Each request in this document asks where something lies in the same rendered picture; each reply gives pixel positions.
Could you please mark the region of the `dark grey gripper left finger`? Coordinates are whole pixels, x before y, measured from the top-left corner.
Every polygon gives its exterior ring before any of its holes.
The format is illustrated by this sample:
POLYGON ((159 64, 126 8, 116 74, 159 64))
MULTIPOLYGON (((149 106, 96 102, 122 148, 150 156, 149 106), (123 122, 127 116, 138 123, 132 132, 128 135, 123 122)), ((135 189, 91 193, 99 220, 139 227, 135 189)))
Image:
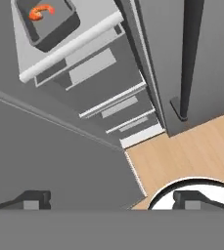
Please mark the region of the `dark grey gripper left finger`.
POLYGON ((26 190, 15 199, 0 203, 0 209, 50 210, 50 190, 26 190))

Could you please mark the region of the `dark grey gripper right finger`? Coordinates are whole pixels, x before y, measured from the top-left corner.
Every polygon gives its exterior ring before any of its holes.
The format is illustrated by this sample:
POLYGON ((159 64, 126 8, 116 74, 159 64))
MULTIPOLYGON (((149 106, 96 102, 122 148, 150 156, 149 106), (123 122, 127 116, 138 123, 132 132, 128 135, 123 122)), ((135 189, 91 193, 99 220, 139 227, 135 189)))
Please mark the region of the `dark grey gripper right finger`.
POLYGON ((175 190, 173 210, 224 210, 224 203, 209 199, 198 190, 175 190))

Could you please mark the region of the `plain grey freezer door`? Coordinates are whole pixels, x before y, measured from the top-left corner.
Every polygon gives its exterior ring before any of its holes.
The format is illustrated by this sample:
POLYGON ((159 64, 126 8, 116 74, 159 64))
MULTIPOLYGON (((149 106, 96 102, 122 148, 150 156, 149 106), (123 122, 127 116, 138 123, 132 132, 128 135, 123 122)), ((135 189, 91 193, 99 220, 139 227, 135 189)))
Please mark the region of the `plain grey freezer door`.
POLYGON ((55 210, 125 210, 146 193, 129 157, 0 92, 0 202, 49 190, 55 210))

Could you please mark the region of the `white freezer floor ledge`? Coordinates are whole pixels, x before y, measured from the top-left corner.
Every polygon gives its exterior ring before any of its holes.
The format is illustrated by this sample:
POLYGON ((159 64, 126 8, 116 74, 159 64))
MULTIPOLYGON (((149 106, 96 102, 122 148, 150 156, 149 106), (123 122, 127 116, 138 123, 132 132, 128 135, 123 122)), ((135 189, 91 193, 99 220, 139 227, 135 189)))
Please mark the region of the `white freezer floor ledge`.
POLYGON ((161 127, 161 125, 157 124, 146 128, 140 132, 137 132, 136 134, 133 134, 129 137, 121 139, 120 143, 123 148, 128 148, 164 132, 165 130, 161 127))

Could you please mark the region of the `grey freezer body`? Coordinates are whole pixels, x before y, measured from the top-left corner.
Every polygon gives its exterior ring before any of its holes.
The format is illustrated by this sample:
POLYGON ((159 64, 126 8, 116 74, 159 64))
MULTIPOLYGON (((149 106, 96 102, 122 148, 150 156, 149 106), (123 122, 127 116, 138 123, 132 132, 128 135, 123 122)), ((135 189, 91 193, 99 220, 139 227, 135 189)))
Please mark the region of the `grey freezer body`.
MULTIPOLYGON (((146 82, 136 64, 122 22, 29 81, 74 110, 78 116, 142 81, 146 82)), ((91 117, 79 118, 101 127, 106 133, 153 108, 156 105, 151 101, 147 84, 129 98, 91 117)), ((156 109, 154 113, 108 135, 117 137, 120 142, 121 139, 157 124, 160 121, 156 109)))

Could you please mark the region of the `dark grey meat container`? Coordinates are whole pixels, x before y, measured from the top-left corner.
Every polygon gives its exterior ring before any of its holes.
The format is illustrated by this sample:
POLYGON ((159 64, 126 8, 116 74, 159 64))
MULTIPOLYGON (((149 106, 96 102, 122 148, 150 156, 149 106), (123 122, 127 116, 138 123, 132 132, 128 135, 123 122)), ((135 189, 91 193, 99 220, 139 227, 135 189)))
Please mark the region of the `dark grey meat container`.
POLYGON ((22 26, 31 46, 47 53, 66 39, 80 26, 80 18, 71 0, 15 0, 22 26), (51 15, 43 12, 43 19, 32 21, 29 12, 37 6, 50 5, 51 15))

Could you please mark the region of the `orange shrimp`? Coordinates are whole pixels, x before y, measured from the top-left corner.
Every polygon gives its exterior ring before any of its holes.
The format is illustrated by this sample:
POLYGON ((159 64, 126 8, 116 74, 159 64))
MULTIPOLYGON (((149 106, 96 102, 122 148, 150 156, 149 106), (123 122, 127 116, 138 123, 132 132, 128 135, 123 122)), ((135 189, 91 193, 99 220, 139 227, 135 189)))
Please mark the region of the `orange shrimp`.
POLYGON ((43 19, 43 12, 45 11, 53 15, 55 8, 49 4, 38 5, 29 11, 28 17, 31 21, 41 21, 43 19))

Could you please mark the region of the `white round object black rim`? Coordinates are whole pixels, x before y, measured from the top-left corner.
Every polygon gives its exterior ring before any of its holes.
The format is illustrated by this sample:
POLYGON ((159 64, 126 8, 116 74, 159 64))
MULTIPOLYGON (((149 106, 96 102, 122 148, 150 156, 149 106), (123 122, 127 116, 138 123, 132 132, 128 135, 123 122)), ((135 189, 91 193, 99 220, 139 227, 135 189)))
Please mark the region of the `white round object black rim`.
POLYGON ((152 198, 149 210, 173 210, 175 190, 198 190, 209 199, 224 203, 224 182, 205 177, 188 177, 175 180, 162 187, 152 198))

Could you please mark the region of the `white freezer rack with rail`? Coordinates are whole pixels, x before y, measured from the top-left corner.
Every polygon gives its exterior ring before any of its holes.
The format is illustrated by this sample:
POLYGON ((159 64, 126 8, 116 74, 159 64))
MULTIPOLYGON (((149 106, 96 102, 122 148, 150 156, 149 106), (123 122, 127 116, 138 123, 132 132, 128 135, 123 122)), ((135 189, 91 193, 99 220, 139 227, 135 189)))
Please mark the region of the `white freezer rack with rail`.
POLYGON ((30 45, 15 0, 11 0, 21 82, 29 81, 123 21, 114 0, 71 1, 80 18, 79 28, 44 53, 30 45))

